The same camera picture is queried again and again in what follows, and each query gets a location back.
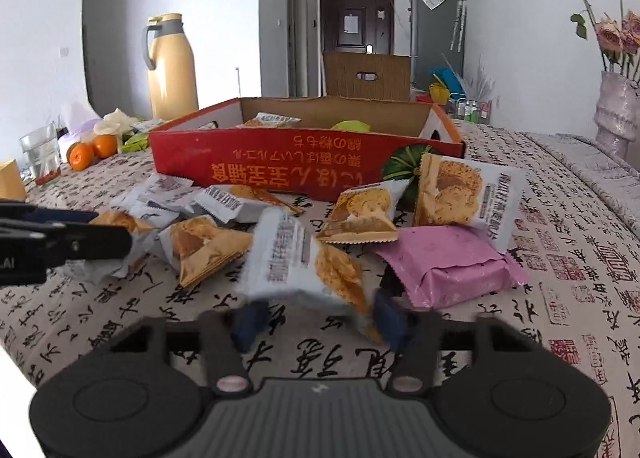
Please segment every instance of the yellow box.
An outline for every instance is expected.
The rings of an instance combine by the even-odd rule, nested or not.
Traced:
[[[0,163],[0,198],[25,200],[27,193],[15,160]]]

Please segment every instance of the pumpkin illustration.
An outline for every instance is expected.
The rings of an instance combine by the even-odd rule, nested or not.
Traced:
[[[413,208],[418,197],[418,178],[420,178],[420,160],[426,152],[440,154],[426,144],[410,144],[396,149],[382,167],[382,180],[410,180],[402,202]]]

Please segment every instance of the orange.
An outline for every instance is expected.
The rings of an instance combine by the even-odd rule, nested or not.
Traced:
[[[92,144],[99,158],[109,158],[118,152],[118,141],[114,134],[99,134],[94,137]]]
[[[69,149],[66,150],[66,161],[68,162],[69,159],[71,158],[71,151],[72,149],[77,146],[78,144],[80,144],[80,142],[74,142],[71,146],[69,146]]]
[[[94,158],[94,147],[78,142],[69,152],[69,165],[76,171],[82,171],[94,162]]]

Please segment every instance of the pink snack packet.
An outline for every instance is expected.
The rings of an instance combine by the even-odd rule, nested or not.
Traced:
[[[397,242],[372,250],[391,265],[416,308],[446,308],[529,281],[509,254],[460,226],[399,229]]]

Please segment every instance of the calligraphy print tablecloth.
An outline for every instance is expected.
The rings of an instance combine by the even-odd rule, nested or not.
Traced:
[[[530,283],[456,305],[445,316],[501,316],[592,377],[609,395],[613,414],[598,458],[638,458],[640,242],[588,186],[522,134],[469,123],[460,127],[469,158],[527,170],[529,188],[511,254],[528,270]],[[99,210],[152,171],[149,152],[117,155],[81,173],[65,170],[48,187],[31,189],[30,201]],[[305,210],[301,220],[319,231],[331,205],[294,199]],[[409,226],[410,215],[398,213],[396,223]],[[376,286],[384,263],[362,247],[350,252],[363,265],[366,285]],[[41,286],[0,291],[0,342],[38,386],[142,316],[191,320],[204,310],[234,307],[241,302],[234,284],[242,265],[243,259],[237,260],[186,290],[174,271],[153,257],[135,275],[101,286],[52,272]],[[466,357],[444,352],[442,375],[459,371]],[[269,329],[244,359],[258,382],[265,376],[385,380],[394,358],[339,319],[276,303]],[[175,365],[202,380],[197,354],[178,354]]]

